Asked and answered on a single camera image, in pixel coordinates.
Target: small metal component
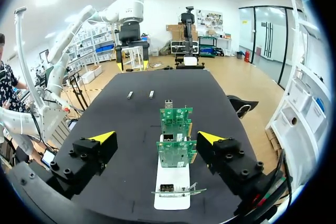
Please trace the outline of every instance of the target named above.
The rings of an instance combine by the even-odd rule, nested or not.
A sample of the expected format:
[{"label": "small metal component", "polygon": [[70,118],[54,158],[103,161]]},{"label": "small metal component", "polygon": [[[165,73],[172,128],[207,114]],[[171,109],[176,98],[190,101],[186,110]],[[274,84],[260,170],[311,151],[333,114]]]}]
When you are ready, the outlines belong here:
[{"label": "small metal component", "polygon": [[127,99],[130,100],[132,95],[133,95],[133,91],[131,91],[131,92],[128,94]]},{"label": "small metal component", "polygon": [[173,108],[173,101],[172,100],[165,100],[164,101],[165,109],[172,109]]},{"label": "small metal component", "polygon": [[149,93],[149,99],[153,99],[153,95],[154,95],[154,90],[152,90],[152,91]]},{"label": "small metal component", "polygon": [[174,191],[174,185],[173,184],[160,185],[160,191]]}]

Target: black chair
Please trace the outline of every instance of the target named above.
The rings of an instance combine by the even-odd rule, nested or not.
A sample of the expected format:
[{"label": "black chair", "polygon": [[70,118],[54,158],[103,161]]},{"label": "black chair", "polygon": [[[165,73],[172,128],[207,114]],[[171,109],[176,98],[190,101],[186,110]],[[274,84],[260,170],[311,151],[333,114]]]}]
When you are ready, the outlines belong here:
[{"label": "black chair", "polygon": [[253,110],[259,103],[254,101],[244,101],[234,95],[227,95],[227,97],[240,119],[242,119],[247,112]]}]

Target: person's arm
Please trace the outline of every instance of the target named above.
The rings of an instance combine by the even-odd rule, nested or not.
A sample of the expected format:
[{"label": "person's arm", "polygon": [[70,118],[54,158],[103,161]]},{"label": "person's arm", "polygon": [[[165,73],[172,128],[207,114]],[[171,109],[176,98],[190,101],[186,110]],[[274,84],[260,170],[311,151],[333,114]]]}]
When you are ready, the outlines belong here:
[{"label": "person's arm", "polygon": [[9,69],[9,73],[11,75],[11,81],[12,81],[13,87],[16,87],[17,89],[28,89],[26,84],[17,80],[17,78],[14,76],[12,68],[10,66],[8,66],[8,69]]},{"label": "person's arm", "polygon": [[16,87],[17,89],[28,89],[27,85],[21,81],[17,81],[17,85],[14,87]]}]

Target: floor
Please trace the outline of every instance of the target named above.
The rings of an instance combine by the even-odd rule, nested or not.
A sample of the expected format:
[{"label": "floor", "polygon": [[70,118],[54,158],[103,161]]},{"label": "floor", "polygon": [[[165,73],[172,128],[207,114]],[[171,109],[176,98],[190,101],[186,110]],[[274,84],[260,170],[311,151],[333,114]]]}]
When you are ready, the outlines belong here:
[{"label": "floor", "polygon": [[[199,62],[205,63],[205,67],[211,72],[226,94],[233,94],[244,100],[259,101],[258,106],[249,112],[241,122],[257,159],[264,162],[264,172],[268,174],[276,167],[277,154],[267,139],[265,126],[280,102],[284,92],[283,89],[275,84],[262,70],[235,57],[200,58]],[[174,57],[150,57],[150,65],[153,66],[154,63],[161,63],[162,65],[157,68],[150,67],[149,70],[167,65],[174,66]],[[105,85],[116,74],[120,73],[115,61],[102,62],[101,65],[103,73],[91,83],[85,85],[87,91],[84,91],[84,97],[88,103],[92,102]],[[70,89],[65,88],[61,97],[72,101],[74,106],[79,107],[79,103]]]},{"label": "floor", "polygon": [[[256,67],[259,68],[261,71],[265,72],[265,74],[267,74],[270,78],[278,82],[282,69],[282,62],[267,60],[264,57],[255,54],[253,64],[256,65]],[[286,87],[289,80],[291,69],[292,66],[285,64],[285,68],[283,69],[283,74],[280,82],[280,84],[284,88]]]}]

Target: glass door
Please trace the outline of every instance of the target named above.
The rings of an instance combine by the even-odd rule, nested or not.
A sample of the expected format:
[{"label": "glass door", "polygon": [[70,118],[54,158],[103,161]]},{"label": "glass door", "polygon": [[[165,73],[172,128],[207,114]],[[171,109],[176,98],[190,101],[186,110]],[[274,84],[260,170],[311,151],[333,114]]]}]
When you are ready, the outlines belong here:
[{"label": "glass door", "polygon": [[256,7],[256,47],[253,64],[279,82],[286,51],[284,8]]},{"label": "glass door", "polygon": [[239,9],[240,13],[240,34],[239,51],[244,54],[249,52],[249,61],[252,61],[253,42],[254,42],[254,11],[253,7]]},{"label": "glass door", "polygon": [[[283,66],[283,73],[279,82],[279,85],[282,88],[286,88],[286,85],[289,81],[289,76],[292,68],[292,55],[293,55],[293,45],[294,45],[294,34],[295,34],[295,20],[293,15],[293,10],[286,10],[287,12],[287,20],[288,20],[288,44],[287,44],[287,53],[286,53],[286,61]],[[306,20],[304,14],[299,12],[299,18]],[[307,33],[305,31],[300,32],[299,37],[299,51],[298,57],[302,58],[307,51]]]}]

